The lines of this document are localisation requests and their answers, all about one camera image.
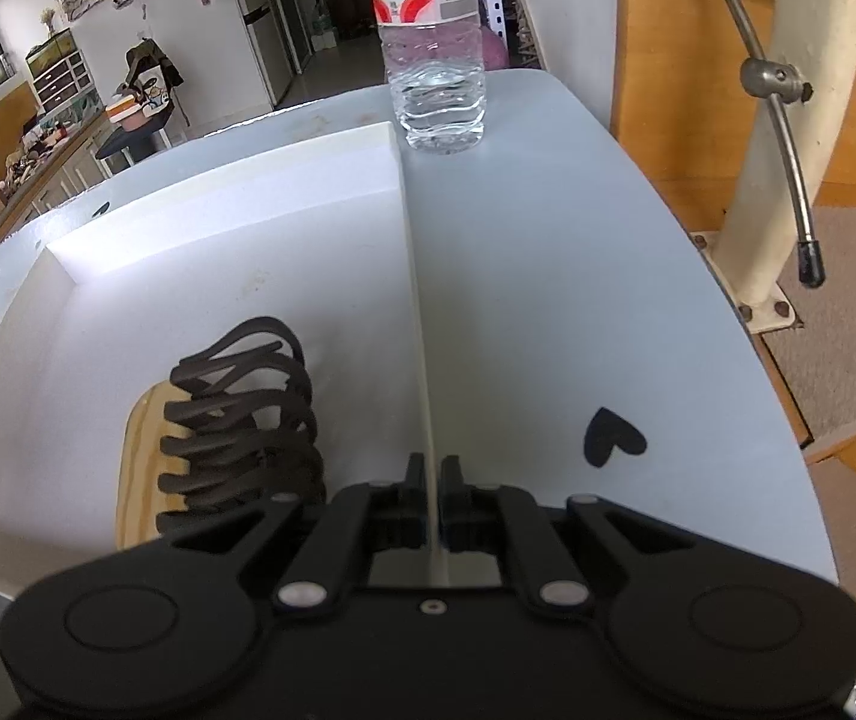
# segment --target white pole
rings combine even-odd
[[[856,0],[775,0],[767,58],[813,86],[788,117],[813,202],[837,143],[856,74]],[[737,304],[763,303],[797,242],[794,209],[767,104],[758,103],[734,200],[711,252]],[[830,277],[831,252],[825,252]]]

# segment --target floor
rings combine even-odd
[[[278,107],[291,108],[381,83],[385,83],[381,41],[377,34],[365,35],[317,52],[304,73],[295,76]]]

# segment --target curved metal rod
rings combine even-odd
[[[731,17],[741,33],[741,40],[752,59],[766,59],[765,50],[754,31],[751,16],[747,15],[741,0],[724,0]],[[774,136],[781,152],[785,175],[788,177],[788,191],[791,193],[791,206],[794,207],[794,224],[797,227],[798,246],[798,278],[806,287],[820,287],[824,283],[824,263],[821,260],[820,245],[815,237],[815,225],[810,214],[810,199],[808,188],[804,183],[804,173],[801,170],[801,158],[797,153],[794,135],[791,134],[791,123],[788,121],[784,100],[781,95],[772,94],[765,98],[767,113],[774,126]]]

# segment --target metal clamp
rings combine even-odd
[[[786,105],[799,100],[806,103],[815,93],[813,86],[801,79],[793,66],[753,57],[748,57],[741,65],[741,88],[759,100],[779,95]]]

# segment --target gray carpet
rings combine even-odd
[[[801,328],[765,335],[807,420],[809,453],[856,435],[856,208],[815,208],[827,281],[806,290],[791,257],[779,281]]]

